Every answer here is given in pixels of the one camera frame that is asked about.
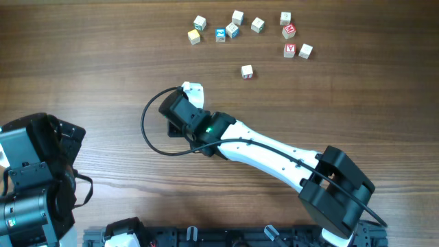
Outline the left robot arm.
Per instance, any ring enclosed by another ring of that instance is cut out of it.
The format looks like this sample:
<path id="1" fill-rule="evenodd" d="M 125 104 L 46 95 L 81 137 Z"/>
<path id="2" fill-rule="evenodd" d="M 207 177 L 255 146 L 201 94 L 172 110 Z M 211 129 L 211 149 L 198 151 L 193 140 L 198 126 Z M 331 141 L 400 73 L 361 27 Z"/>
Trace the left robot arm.
<path id="1" fill-rule="evenodd" d="M 76 180 L 92 182 L 73 168 L 85 134 L 47 113 L 1 127 L 2 246 L 77 246 Z"/>

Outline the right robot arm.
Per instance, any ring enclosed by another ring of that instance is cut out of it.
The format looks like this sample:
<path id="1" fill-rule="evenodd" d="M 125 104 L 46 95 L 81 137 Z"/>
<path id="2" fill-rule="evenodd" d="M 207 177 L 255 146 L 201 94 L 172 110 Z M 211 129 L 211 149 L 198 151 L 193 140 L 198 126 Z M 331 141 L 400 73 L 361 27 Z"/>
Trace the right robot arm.
<path id="1" fill-rule="evenodd" d="M 194 106 L 176 91 L 159 108 L 179 131 L 193 138 L 193 146 L 245 163 L 283 181 L 298 192 L 311 218 L 322 227 L 321 237 L 333 246 L 353 243 L 362 213 L 375 186 L 341 150 L 323 153 L 302 150 L 251 130 L 226 113 L 210 113 Z"/>

